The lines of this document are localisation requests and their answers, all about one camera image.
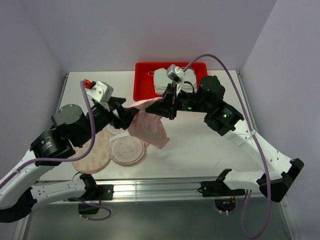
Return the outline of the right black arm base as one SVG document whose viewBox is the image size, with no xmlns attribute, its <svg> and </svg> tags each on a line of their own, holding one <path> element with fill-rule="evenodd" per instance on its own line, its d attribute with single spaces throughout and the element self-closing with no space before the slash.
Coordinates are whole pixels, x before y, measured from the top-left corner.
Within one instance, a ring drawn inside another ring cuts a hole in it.
<svg viewBox="0 0 320 240">
<path fill-rule="evenodd" d="M 246 202 L 249 191 L 244 189 L 230 189 L 224 180 L 231 169 L 225 169 L 216 180 L 202 181 L 197 191 L 204 198 L 224 197 L 215 199 L 214 206 L 219 214 L 228 216 L 230 213 L 238 211 Z"/>
</svg>

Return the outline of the white bra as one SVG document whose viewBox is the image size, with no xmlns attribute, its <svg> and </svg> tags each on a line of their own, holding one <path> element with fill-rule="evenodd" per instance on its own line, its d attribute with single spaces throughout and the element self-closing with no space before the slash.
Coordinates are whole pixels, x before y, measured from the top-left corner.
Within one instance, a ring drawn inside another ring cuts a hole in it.
<svg viewBox="0 0 320 240">
<path fill-rule="evenodd" d="M 153 77 L 154 90 L 157 95 L 162 95 L 167 88 L 167 85 L 172 83 L 172 81 L 167 77 L 167 70 L 165 68 L 149 71 L 147 75 Z M 197 78 L 195 71 L 193 68 L 189 68 L 186 70 L 184 84 L 181 90 L 187 93 L 192 93 L 193 90 L 196 92 L 197 89 Z"/>
</svg>

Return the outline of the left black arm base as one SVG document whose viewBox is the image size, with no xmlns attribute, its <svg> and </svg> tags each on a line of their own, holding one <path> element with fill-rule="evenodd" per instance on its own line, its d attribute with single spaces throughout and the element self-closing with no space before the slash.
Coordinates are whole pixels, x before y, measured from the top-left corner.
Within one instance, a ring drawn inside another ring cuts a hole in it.
<svg viewBox="0 0 320 240">
<path fill-rule="evenodd" d="M 114 186 L 112 184 L 101 184 L 97 186 L 97 190 L 88 199 L 83 197 L 68 198 L 68 202 L 78 203 L 79 216 L 86 221 L 103 221 L 112 216 L 112 211 L 103 205 L 103 201 L 111 201 L 114 195 Z"/>
</svg>

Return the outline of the pink bra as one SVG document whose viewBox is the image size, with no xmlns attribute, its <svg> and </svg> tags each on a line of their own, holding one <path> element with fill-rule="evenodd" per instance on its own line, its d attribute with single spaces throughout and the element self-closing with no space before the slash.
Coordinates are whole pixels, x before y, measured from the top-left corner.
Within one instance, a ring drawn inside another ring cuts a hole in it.
<svg viewBox="0 0 320 240">
<path fill-rule="evenodd" d="M 127 131 L 150 145 L 163 149 L 170 138 L 167 137 L 166 130 L 162 123 L 162 117 L 153 113 L 146 112 L 146 108 L 155 104 L 161 97 L 140 100 L 133 103 L 130 107 L 138 110 Z"/>
</svg>

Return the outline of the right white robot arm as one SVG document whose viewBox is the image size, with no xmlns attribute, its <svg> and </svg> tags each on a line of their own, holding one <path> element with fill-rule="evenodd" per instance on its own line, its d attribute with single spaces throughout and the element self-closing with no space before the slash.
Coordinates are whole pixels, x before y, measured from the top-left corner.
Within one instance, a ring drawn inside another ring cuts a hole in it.
<svg viewBox="0 0 320 240">
<path fill-rule="evenodd" d="M 226 89 L 217 76 L 205 76 L 197 92 L 176 93 L 168 84 L 162 98 L 146 108 L 146 112 L 173 120 L 178 111 L 204 113 L 206 125 L 234 143 L 256 163 L 259 171 L 236 171 L 227 168 L 213 182 L 201 184 L 204 197 L 220 197 L 235 193 L 243 196 L 246 190 L 260 191 L 271 201 L 282 201 L 304 167 L 299 159 L 292 159 L 274 148 L 255 130 L 249 128 L 244 116 L 223 98 Z"/>
</svg>

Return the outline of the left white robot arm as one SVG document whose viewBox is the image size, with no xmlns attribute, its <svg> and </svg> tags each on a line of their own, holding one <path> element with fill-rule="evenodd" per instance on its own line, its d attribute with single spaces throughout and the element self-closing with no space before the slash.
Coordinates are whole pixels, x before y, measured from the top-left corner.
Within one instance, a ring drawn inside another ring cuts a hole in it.
<svg viewBox="0 0 320 240">
<path fill-rule="evenodd" d="M 134 107 L 123 107 L 125 98 L 112 97 L 111 110 L 98 102 L 83 113 L 76 104 L 64 105 L 52 117 L 52 127 L 44 131 L 30 145 L 19 163 L 0 181 L 0 221 L 13 223 L 28 216 L 35 209 L 60 201 L 92 200 L 98 195 L 98 185 L 91 174 L 82 173 L 74 180 L 52 185 L 35 186 L 45 173 L 62 162 L 78 161 L 92 150 L 76 157 L 75 148 L 95 142 L 95 136 L 107 125 L 127 129 L 138 113 Z"/>
</svg>

